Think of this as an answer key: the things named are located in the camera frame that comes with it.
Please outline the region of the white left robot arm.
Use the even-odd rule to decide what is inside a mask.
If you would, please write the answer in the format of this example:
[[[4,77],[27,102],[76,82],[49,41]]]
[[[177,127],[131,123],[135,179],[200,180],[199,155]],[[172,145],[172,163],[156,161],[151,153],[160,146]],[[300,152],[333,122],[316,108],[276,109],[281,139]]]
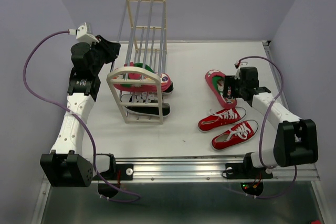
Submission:
[[[94,176],[93,162],[82,156],[85,126],[99,92],[99,72],[113,63],[121,45],[95,36],[95,42],[72,46],[73,68],[69,77],[66,113],[50,153],[40,165],[53,187],[88,187]]]

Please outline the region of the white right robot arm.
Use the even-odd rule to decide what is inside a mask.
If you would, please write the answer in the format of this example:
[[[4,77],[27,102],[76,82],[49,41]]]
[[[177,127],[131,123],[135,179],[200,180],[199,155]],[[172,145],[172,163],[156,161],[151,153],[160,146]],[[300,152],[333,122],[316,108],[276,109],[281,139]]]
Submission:
[[[225,76],[223,96],[243,99],[264,116],[263,124],[269,122],[276,130],[273,148],[247,155],[249,160],[241,165],[244,175],[253,177],[262,167],[288,167],[318,160],[316,124],[291,113],[268,88],[259,86],[257,68],[241,67],[235,75]]]

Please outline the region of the beige chrome shoe shelf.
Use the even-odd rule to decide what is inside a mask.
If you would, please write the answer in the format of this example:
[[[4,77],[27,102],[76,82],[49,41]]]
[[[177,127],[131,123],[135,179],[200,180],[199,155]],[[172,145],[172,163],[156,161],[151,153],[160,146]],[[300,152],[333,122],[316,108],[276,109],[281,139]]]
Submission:
[[[166,73],[167,21],[166,0],[125,0],[123,16],[130,21],[130,35],[124,64],[107,75],[107,84],[125,123],[163,124],[163,115],[137,115],[125,110],[126,106],[146,106],[144,103],[129,102],[130,94],[149,94],[157,97],[157,103],[149,106],[162,108],[160,73]],[[128,80],[128,73],[149,76],[157,85],[154,92],[127,92],[114,87],[115,83],[141,83]]]

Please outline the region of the pink flip-flop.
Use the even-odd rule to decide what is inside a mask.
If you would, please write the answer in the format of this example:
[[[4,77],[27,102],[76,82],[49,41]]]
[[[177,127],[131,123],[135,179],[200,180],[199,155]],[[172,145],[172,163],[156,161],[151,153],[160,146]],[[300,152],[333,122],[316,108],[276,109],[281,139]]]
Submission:
[[[224,98],[224,77],[225,74],[219,70],[209,70],[205,75],[205,80],[210,89],[214,92],[216,99],[220,105],[225,109],[232,109],[237,105],[237,100],[232,98]]]
[[[143,86],[156,86],[157,85],[154,84],[153,79],[150,78],[149,76],[146,75],[141,75],[139,73],[134,73],[134,72],[129,72],[128,73],[128,80],[139,80],[142,81],[141,83],[115,83],[113,82],[113,85],[116,89],[121,90],[121,91],[127,91],[127,92],[132,92],[132,88],[133,87],[143,87]],[[172,80],[169,77],[168,74],[166,73],[160,73],[160,84],[161,84],[161,88],[163,88],[164,86],[169,86],[171,84]]]

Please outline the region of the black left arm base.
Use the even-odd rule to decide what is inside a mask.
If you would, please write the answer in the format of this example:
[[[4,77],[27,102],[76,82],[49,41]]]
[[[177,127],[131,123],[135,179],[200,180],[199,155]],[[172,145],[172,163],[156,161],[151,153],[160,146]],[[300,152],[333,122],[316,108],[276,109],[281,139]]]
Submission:
[[[121,182],[133,180],[133,164],[117,163],[113,154],[97,154],[96,167],[104,179],[115,182],[113,185],[119,189],[121,188]],[[98,182],[99,194],[109,198],[118,194],[116,189],[108,186],[98,175],[93,177],[93,181]]]

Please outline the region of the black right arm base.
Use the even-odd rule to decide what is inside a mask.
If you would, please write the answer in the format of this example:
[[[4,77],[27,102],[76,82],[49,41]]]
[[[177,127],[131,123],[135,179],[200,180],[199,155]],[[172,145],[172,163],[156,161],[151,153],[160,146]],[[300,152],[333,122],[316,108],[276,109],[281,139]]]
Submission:
[[[228,163],[222,171],[222,177],[229,180],[242,180],[242,191],[247,196],[257,198],[264,189],[264,179],[272,179],[272,172],[266,172],[266,168],[253,166],[251,153],[245,155],[242,162]]]

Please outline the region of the black sneaker white laces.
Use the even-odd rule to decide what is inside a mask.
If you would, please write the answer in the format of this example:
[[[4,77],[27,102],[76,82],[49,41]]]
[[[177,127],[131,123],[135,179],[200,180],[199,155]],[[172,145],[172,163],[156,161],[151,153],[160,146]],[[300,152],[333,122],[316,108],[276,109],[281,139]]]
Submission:
[[[162,111],[163,117],[166,117],[170,114],[171,108],[168,103],[163,102],[162,103],[162,108],[160,109],[159,107],[154,107],[154,106],[149,106],[151,103],[157,103],[157,97],[155,95],[149,94],[146,96],[146,94],[135,94],[135,95],[129,95],[129,102],[133,102],[134,104],[136,103],[144,103],[146,106],[136,106],[136,105],[131,105],[131,106],[126,106],[125,110],[127,112],[137,114],[137,115],[148,115],[148,116],[159,116],[160,111]]]

